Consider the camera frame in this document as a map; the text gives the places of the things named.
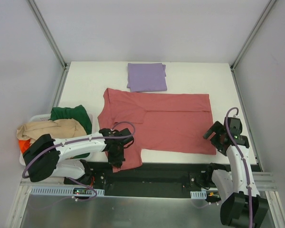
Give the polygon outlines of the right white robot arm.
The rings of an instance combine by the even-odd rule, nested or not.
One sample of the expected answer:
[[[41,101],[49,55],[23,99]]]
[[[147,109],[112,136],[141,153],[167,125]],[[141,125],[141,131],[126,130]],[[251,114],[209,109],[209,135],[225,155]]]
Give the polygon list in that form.
[[[207,188],[216,187],[221,199],[220,221],[233,228],[259,228],[268,212],[268,201],[260,196],[249,163],[249,142],[239,118],[216,121],[204,134],[230,163],[211,163],[203,174]]]

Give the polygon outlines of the pink t shirt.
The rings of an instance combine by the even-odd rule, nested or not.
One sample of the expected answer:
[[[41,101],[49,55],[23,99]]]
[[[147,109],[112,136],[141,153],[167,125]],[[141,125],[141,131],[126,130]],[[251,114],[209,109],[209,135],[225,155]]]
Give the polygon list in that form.
[[[107,88],[98,116],[101,129],[135,126],[134,143],[125,149],[125,161],[114,172],[142,165],[141,151],[216,155],[203,135],[213,125],[208,94],[135,93]]]

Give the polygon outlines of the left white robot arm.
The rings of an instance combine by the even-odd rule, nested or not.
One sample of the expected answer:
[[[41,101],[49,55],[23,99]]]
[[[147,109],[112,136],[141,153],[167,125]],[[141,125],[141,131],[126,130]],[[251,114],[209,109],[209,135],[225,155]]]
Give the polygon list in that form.
[[[134,143],[129,129],[99,132],[69,139],[54,139],[50,134],[40,136],[23,153],[26,165],[22,177],[31,182],[49,177],[64,177],[65,184],[92,185],[93,172],[87,158],[93,153],[106,153],[108,163],[121,168],[125,161],[124,150]]]

